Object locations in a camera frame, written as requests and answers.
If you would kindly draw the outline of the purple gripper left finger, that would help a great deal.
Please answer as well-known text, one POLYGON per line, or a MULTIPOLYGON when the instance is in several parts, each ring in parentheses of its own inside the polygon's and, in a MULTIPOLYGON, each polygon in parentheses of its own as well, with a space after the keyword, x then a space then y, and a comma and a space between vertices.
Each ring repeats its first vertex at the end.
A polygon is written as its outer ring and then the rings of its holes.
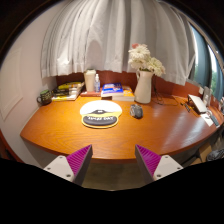
POLYGON ((92 146, 88 145, 68 156, 59 155, 44 170, 81 186, 92 155, 92 146))

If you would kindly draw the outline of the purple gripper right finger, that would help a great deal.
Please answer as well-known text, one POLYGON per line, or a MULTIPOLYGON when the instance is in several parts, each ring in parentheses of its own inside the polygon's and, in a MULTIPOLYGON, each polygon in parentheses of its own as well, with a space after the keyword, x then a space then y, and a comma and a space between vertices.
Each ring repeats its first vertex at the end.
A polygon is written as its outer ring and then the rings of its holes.
POLYGON ((182 169, 169 155, 160 156, 140 145, 135 145, 135 156, 146 184, 182 169))

